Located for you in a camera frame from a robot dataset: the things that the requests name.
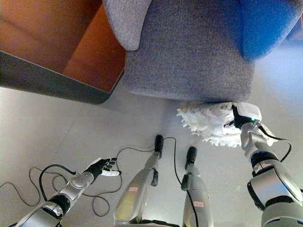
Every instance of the dark gray panel edge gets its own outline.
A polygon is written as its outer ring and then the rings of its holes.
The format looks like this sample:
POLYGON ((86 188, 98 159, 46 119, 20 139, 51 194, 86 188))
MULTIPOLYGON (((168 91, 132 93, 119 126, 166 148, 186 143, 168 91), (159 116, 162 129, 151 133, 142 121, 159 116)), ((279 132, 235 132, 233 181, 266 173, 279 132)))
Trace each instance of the dark gray panel edge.
POLYGON ((0 51, 0 86, 90 104, 109 93, 0 51))

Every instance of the wooden cabinet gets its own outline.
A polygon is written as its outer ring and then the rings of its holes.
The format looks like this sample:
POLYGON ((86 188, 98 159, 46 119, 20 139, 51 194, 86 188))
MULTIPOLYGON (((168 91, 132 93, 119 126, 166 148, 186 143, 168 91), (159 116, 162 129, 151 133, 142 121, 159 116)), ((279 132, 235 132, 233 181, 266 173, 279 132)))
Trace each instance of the wooden cabinet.
POLYGON ((0 22, 2 86, 89 103, 110 96, 125 50, 101 1, 1 0, 0 22))

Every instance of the robot finger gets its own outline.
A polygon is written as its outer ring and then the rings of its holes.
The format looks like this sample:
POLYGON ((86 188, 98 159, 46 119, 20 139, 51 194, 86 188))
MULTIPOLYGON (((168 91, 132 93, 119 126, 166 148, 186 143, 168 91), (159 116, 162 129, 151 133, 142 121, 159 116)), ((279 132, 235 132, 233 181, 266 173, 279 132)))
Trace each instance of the robot finger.
POLYGON ((102 176, 119 176, 121 175, 121 171, 111 170, 111 169, 103 169, 101 175, 102 176))

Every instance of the white fluffy object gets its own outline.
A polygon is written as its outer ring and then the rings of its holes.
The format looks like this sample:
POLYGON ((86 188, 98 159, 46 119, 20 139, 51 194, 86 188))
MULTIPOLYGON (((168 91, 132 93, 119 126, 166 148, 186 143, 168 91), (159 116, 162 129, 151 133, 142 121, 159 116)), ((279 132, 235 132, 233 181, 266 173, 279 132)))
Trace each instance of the white fluffy object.
MULTIPOLYGON (((195 103, 178 109, 177 116, 183 118, 183 127, 188 126, 193 135, 201 136, 202 141, 210 142, 216 146, 237 147, 241 145, 241 130, 234 124, 232 102, 219 104, 195 103)), ((272 135, 272 132, 263 125, 264 129, 272 135)), ((276 140, 267 138, 271 146, 276 140)))

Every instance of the gray chair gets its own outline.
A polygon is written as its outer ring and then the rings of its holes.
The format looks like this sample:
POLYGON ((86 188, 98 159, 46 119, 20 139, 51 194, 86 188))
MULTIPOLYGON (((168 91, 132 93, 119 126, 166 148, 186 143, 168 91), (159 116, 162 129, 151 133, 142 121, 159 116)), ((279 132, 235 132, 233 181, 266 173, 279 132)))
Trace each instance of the gray chair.
POLYGON ((104 0, 135 94, 201 102, 249 98, 254 61, 278 46, 302 0, 104 0))

